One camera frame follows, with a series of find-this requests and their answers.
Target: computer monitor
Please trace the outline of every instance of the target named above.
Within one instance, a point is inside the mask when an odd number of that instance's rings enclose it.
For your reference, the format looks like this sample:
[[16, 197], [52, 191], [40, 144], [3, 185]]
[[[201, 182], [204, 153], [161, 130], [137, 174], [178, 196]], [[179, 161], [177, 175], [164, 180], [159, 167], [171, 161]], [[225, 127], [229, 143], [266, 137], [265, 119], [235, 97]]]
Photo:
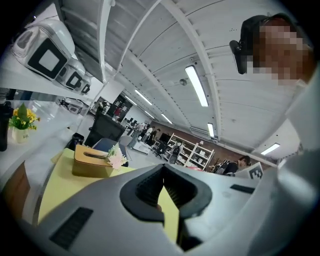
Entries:
[[169, 134], [165, 134], [163, 133], [159, 139], [159, 141], [164, 142], [164, 143], [168, 143], [170, 140], [171, 136]]

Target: smoke detector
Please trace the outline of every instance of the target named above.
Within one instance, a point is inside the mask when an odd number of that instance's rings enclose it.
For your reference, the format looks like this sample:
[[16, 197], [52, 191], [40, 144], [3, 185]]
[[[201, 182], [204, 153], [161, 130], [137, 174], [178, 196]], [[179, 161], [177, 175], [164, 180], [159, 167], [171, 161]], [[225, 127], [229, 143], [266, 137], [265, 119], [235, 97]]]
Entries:
[[182, 86], [186, 86], [187, 85], [187, 81], [185, 80], [185, 79], [180, 79], [180, 84], [182, 85]]

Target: flower pot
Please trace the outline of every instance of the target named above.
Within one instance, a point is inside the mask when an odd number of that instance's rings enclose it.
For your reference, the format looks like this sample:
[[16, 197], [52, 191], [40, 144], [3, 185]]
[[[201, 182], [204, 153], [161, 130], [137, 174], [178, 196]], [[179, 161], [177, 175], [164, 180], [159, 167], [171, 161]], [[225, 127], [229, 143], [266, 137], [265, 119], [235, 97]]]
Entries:
[[29, 138], [29, 130], [28, 129], [19, 130], [18, 128], [13, 127], [12, 137], [17, 143], [24, 143]]

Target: potted plant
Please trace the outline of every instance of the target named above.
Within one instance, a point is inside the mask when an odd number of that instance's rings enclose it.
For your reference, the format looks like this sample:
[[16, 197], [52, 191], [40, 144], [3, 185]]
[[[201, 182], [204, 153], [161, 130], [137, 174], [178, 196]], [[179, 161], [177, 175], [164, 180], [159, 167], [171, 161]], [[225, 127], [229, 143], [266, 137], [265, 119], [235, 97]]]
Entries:
[[29, 130], [37, 130], [33, 124], [40, 121], [31, 109], [26, 108], [25, 104], [13, 110], [13, 116], [9, 121], [9, 127], [12, 127], [12, 137], [17, 143], [24, 143], [29, 138]]

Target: white shelf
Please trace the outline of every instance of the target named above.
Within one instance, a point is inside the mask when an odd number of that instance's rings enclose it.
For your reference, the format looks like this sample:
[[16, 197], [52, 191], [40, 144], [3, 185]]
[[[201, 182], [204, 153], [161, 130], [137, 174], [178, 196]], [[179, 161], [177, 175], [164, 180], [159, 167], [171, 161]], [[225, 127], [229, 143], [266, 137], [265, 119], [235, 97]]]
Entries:
[[184, 157], [189, 158], [189, 155], [186, 155], [184, 153], [180, 153], [180, 155], [183, 155]]
[[190, 159], [190, 161], [192, 161], [192, 162], [194, 162], [194, 163], [196, 163], [196, 164], [198, 164], [198, 165], [200, 165], [200, 166], [202, 166], [202, 167], [205, 167], [203, 164], [198, 163], [196, 160]]
[[194, 153], [195, 153], [197, 156], [202, 157], [202, 158], [208, 160], [208, 157], [206, 157], [206, 156], [204, 156], [204, 155], [202, 155], [202, 154], [196, 153], [196, 152], [194, 152]]
[[184, 149], [184, 150], [189, 150], [190, 152], [192, 152], [192, 149], [189, 149], [189, 148], [187, 148], [187, 147], [185, 147], [185, 146], [183, 147], [183, 149]]
[[209, 152], [209, 153], [212, 152], [212, 150], [206, 149], [206, 148], [204, 148], [204, 147], [202, 147], [202, 146], [199, 146], [199, 145], [197, 146], [197, 148], [202, 149], [202, 150], [205, 150], [205, 151], [207, 151], [207, 152]]
[[26, 68], [7, 51], [0, 67], [0, 87], [63, 96], [82, 101], [93, 101], [85, 95], [73, 92], [57, 81], [50, 81]]
[[188, 143], [188, 144], [191, 144], [191, 145], [193, 145], [193, 146], [196, 145], [196, 144], [194, 144], [194, 143], [192, 143], [192, 142], [190, 142], [190, 141], [188, 141], [188, 140], [186, 140], [186, 139], [184, 139], [184, 138], [178, 137], [177, 135], [174, 135], [174, 134], [173, 134], [173, 136], [176, 137], [176, 138], [178, 138], [179, 140], [182, 140], [182, 141], [184, 141], [184, 142], [186, 142], [186, 143]]
[[28, 141], [22, 144], [18, 144], [12, 139], [12, 131], [9, 130], [7, 150], [0, 152], [0, 190], [3, 189], [15, 170], [48, 138], [67, 127], [80, 123], [82, 119], [81, 115], [70, 113], [55, 102], [13, 100], [12, 107], [17, 108], [22, 102], [41, 120], [35, 122], [37, 130], [30, 130]]

